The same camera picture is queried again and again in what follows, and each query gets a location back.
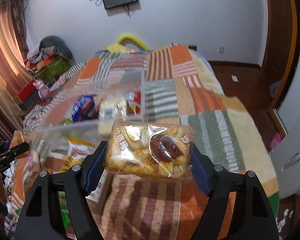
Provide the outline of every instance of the pink pig toy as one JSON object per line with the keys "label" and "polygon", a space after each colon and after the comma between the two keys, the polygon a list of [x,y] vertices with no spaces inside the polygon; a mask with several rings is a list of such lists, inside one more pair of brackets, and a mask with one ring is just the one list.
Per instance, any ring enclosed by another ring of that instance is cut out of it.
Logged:
{"label": "pink pig toy", "polygon": [[49,94],[49,88],[43,83],[42,80],[36,80],[33,85],[37,88],[40,99],[47,98]]}

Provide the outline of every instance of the orange curtain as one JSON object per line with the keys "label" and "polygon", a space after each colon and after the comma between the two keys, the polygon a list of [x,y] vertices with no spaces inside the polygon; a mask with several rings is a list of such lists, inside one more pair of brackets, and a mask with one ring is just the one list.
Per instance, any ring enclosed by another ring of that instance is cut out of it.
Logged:
{"label": "orange curtain", "polygon": [[10,0],[4,0],[0,2],[0,141],[22,129],[20,108],[13,98],[31,80],[14,32]]}

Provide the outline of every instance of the wooden floor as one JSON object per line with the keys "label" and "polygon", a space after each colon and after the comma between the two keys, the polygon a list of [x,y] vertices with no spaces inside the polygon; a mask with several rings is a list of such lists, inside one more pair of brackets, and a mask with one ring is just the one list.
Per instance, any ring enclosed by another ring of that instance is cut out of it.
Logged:
{"label": "wooden floor", "polygon": [[[212,66],[223,91],[228,97],[238,97],[252,116],[266,149],[277,132],[267,115],[271,98],[264,74],[257,68],[236,66]],[[238,82],[231,78],[234,75]]]}

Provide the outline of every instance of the red cloth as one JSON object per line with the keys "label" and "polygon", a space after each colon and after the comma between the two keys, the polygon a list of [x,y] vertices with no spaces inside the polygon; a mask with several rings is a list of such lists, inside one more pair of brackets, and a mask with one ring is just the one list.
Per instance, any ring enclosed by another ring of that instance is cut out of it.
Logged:
{"label": "red cloth", "polygon": [[31,80],[19,93],[18,93],[18,98],[22,103],[26,101],[28,96],[36,89],[36,87],[33,85],[33,82],[35,80]]}

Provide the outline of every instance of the pink object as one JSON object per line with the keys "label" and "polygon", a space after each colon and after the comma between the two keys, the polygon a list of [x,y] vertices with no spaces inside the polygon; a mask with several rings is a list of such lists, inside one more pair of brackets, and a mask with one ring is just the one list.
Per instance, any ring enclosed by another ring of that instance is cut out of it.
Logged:
{"label": "pink object", "polygon": [[50,90],[42,80],[36,80],[35,82],[33,82],[33,85],[37,88],[40,99],[47,98]]}
{"label": "pink object", "polygon": [[280,142],[282,141],[280,133],[275,133],[271,143],[270,143],[270,151],[273,150]]}

